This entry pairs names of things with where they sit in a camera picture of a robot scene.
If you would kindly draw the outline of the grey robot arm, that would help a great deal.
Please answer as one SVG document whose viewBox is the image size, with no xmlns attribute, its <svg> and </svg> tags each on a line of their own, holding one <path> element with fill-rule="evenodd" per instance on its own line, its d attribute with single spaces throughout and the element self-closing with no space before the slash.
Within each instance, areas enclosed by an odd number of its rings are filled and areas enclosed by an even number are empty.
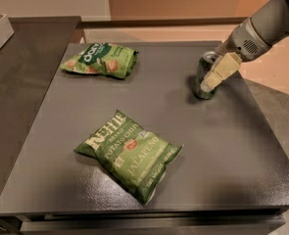
<svg viewBox="0 0 289 235">
<path fill-rule="evenodd" d="M 212 52 L 204 54 L 210 70 L 198 89 L 212 93 L 239 70 L 242 62 L 252 62 L 289 36 L 289 0 L 269 0 L 251 17 L 239 24 Z"/>
</svg>

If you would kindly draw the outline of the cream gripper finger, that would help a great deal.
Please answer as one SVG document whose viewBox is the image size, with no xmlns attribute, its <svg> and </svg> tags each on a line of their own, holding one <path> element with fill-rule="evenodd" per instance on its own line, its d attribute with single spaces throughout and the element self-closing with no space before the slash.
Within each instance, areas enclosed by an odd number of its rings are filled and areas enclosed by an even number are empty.
<svg viewBox="0 0 289 235">
<path fill-rule="evenodd" d="M 222 57 L 219 57 L 201 82 L 201 90 L 204 92 L 213 91 L 223 81 L 238 71 L 241 63 L 241 57 L 235 52 L 226 53 Z"/>
</svg>

